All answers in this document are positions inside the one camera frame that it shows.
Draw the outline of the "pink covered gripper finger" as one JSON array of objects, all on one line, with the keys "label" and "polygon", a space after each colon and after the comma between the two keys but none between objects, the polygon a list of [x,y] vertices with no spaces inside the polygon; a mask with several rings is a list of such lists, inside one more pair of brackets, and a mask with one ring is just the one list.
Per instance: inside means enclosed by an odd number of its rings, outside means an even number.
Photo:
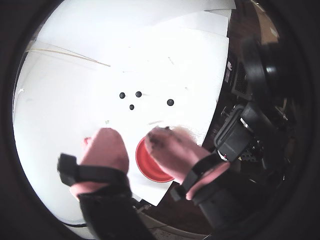
[{"label": "pink covered gripper finger", "polygon": [[[191,137],[169,127],[155,127],[145,136],[147,152],[158,166],[182,184],[188,173],[210,152],[198,146]],[[243,221],[250,215],[250,205],[239,197],[239,190],[227,182],[231,164],[218,159],[185,194],[198,206],[214,228]]]},{"label": "pink covered gripper finger", "polygon": [[91,234],[97,240],[153,240],[132,203],[127,173],[129,157],[121,135],[101,128],[84,140],[84,157],[62,153],[57,171],[79,201]]}]

